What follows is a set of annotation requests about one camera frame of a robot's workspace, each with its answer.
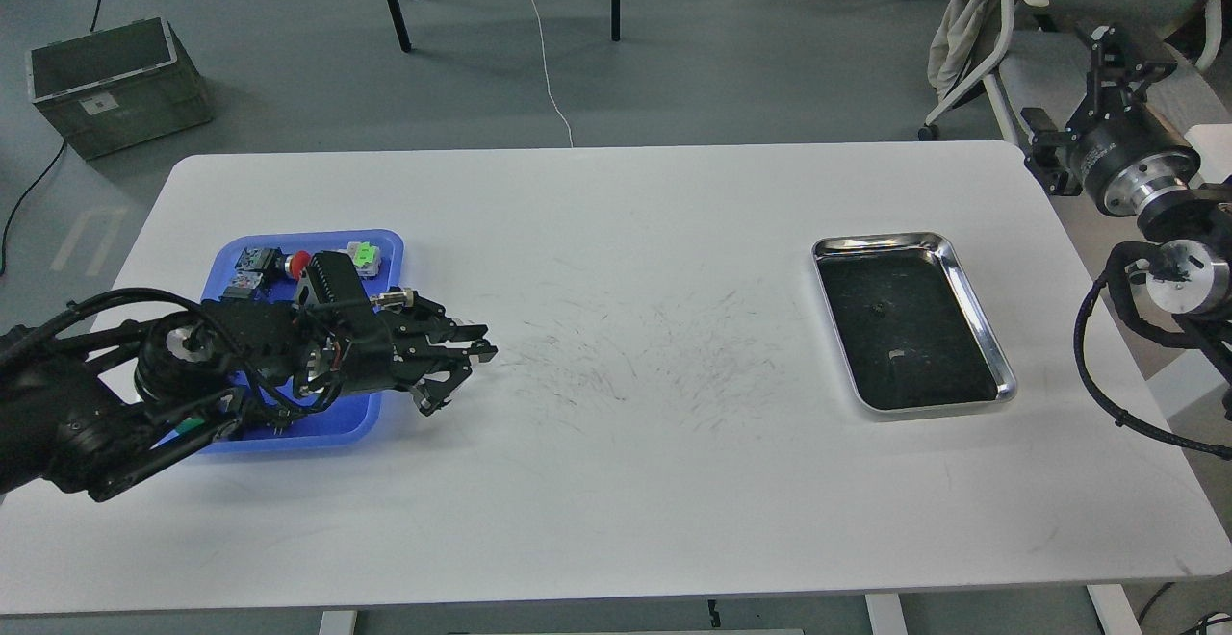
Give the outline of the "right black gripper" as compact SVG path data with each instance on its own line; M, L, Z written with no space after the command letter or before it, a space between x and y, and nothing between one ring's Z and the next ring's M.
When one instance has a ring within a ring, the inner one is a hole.
M1057 126L1044 109L1023 109L1024 164L1048 196L1085 195L1100 215L1142 215L1162 194L1190 186L1200 157L1161 120L1145 92L1178 69L1161 39L1120 23L1077 23L1090 57L1076 123Z

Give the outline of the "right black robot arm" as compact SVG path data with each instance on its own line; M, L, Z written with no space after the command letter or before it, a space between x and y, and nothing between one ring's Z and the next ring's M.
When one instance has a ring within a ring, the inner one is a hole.
M1137 419L1092 379L1085 334L1101 293L1131 332L1161 346L1198 350L1230 376L1231 195L1230 182L1195 182L1198 150L1148 101L1148 88L1178 67L1165 44L1117 23L1079 23L1076 31L1090 60L1084 96L1064 125L1040 106L1021 110L1025 164L1047 194L1085 194L1100 215L1133 218L1142 236L1115 244L1092 280L1073 328L1076 367L1114 424L1228 460L1228 446Z

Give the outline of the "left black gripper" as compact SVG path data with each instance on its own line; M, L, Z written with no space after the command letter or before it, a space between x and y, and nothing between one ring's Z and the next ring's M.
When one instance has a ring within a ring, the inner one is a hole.
M308 395L410 395L420 416L448 406L474 374L476 346L488 327L448 316L444 305L410 289L365 293L354 261L340 252L312 255L294 293L294 328L304 338L292 391Z

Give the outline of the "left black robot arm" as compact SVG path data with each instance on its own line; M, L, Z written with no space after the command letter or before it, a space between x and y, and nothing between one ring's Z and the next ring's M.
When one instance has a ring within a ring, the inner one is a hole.
M2 337L2 491L42 480L105 502L349 395L411 395L431 416L496 356L487 332L410 289L367 292L342 252L259 248L218 300L96 293Z

